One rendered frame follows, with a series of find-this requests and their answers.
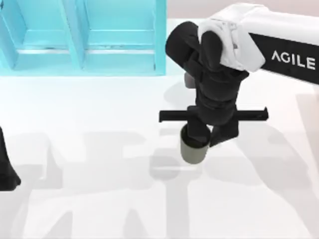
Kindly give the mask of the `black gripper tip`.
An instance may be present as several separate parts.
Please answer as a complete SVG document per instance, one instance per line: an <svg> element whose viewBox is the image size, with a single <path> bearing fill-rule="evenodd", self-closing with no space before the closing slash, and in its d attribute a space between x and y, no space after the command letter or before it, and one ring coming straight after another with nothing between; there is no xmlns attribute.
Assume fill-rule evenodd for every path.
<svg viewBox="0 0 319 239"><path fill-rule="evenodd" d="M21 179L9 160L3 130L0 127L0 192L14 191L20 185Z"/></svg>

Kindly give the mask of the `light blue rack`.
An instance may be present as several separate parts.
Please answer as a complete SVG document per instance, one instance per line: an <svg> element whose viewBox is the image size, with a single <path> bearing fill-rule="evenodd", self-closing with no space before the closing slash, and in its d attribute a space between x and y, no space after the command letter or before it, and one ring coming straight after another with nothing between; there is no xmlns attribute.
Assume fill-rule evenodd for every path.
<svg viewBox="0 0 319 239"><path fill-rule="evenodd" d="M0 0L0 76L161 76L167 0Z"/></svg>

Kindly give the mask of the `grey cup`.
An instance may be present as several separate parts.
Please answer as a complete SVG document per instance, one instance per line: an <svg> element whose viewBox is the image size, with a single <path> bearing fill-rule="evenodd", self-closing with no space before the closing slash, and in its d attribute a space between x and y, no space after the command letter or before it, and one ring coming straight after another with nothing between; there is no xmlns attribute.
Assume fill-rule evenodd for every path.
<svg viewBox="0 0 319 239"><path fill-rule="evenodd" d="M189 164L195 165L201 163L207 154L210 145L210 130L206 128L204 140L188 136L188 125L185 124L180 131L180 154L183 160Z"/></svg>

